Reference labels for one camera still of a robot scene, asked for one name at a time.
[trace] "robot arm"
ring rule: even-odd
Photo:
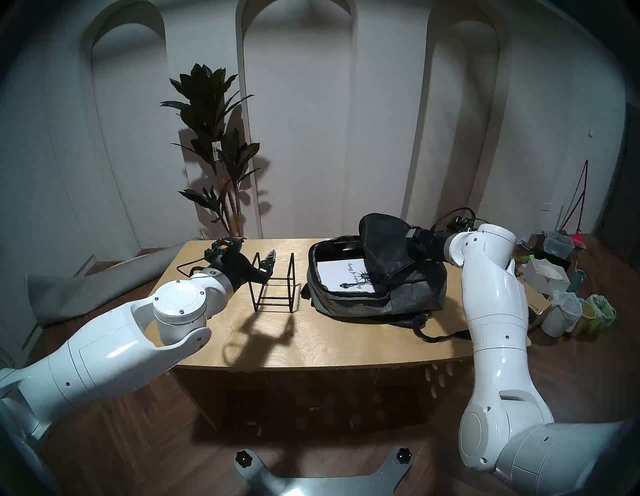
[[[460,422],[464,464],[494,473],[523,494],[582,488],[623,423],[554,424],[527,363],[527,300],[515,278],[515,236],[477,231],[411,232],[431,258],[462,268],[462,301],[474,347],[474,391]]]
[[[253,267],[242,239],[216,241],[207,269],[168,282],[148,298],[131,301],[86,323],[51,355],[0,376],[0,413],[28,442],[38,442],[62,415],[96,399],[131,393],[202,348],[207,320],[221,312],[246,281],[266,282],[275,252]],[[165,346],[144,335],[156,320]]]

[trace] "potted plant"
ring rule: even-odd
[[[226,77],[226,70],[212,71],[206,65],[196,64],[191,74],[181,74],[180,81],[170,79],[173,87],[189,103],[167,101],[162,107],[171,107],[179,111],[180,119],[191,129],[196,138],[191,140],[191,148],[172,143],[198,155],[212,168],[216,188],[202,188],[202,193],[194,189],[185,189],[179,193],[192,202],[210,210],[216,217],[212,222],[221,222],[229,236],[241,236],[240,183],[258,169],[247,171],[249,160],[260,150],[260,143],[241,143],[238,129],[228,125],[225,129],[225,117],[243,100],[253,97],[247,95],[232,103],[240,92],[235,92],[225,100],[225,94],[236,79],[237,74]],[[214,150],[219,142],[220,148]]]

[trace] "green bag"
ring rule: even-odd
[[[589,334],[597,334],[600,329],[606,329],[616,320],[616,311],[604,296],[592,294],[586,301],[596,312],[596,317],[590,322],[589,327],[587,327]]]

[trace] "wooden table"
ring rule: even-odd
[[[172,369],[173,375],[214,426],[224,413],[224,393],[229,371],[335,370],[397,367],[461,360],[473,355],[471,342],[453,339],[429,344],[414,336],[411,329],[389,324],[354,324],[326,317],[308,300],[300,299],[307,279],[308,250],[319,239],[248,239],[242,253],[252,260],[256,252],[265,256],[275,248],[274,276],[286,276],[290,254],[295,256],[296,283],[294,311],[288,307],[262,307],[254,312],[248,285],[244,285],[227,307],[208,320],[210,341],[197,353]],[[202,257],[211,241],[190,241],[184,245],[158,281],[154,292],[173,279],[184,279],[176,267]],[[467,328],[462,309],[461,270],[447,267],[445,309],[435,312],[423,332],[446,335]],[[183,268],[188,273],[189,266]],[[286,282],[276,281],[265,288],[268,296],[286,296]],[[157,326],[152,323],[145,335],[162,346]]]

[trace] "cardboard box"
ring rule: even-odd
[[[542,294],[548,295],[555,290],[566,291],[570,284],[564,269],[548,260],[531,259],[522,272],[525,281]]]
[[[529,306],[529,331],[538,327],[542,321],[546,318],[550,311],[551,303],[548,299],[542,296],[538,291],[533,289],[527,284],[523,278],[518,278],[518,281],[524,286],[524,293],[527,295],[527,305]]]

